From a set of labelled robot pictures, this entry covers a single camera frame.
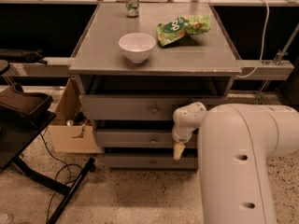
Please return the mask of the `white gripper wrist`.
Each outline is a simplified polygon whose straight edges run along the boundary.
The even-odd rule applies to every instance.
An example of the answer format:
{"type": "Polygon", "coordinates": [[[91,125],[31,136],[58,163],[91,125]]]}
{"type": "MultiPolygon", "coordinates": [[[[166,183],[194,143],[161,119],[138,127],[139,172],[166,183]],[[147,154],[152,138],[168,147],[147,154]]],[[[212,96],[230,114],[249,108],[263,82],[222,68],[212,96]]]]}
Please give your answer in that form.
{"type": "Polygon", "coordinates": [[[205,115],[206,107],[200,102],[182,106],[173,113],[172,136],[176,142],[173,145],[173,158],[176,161],[181,158],[185,149],[184,144],[189,142],[193,131],[200,126],[205,115]]]}

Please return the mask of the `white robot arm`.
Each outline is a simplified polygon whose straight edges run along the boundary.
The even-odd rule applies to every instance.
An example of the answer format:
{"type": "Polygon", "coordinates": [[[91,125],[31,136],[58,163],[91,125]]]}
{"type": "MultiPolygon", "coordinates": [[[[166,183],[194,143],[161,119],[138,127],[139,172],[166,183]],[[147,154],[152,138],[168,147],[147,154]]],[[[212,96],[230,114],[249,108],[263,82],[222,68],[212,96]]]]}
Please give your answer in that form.
{"type": "Polygon", "coordinates": [[[197,134],[204,224],[278,224],[266,160],[299,149],[299,112],[286,105],[197,102],[173,114],[173,156],[197,134]]]}

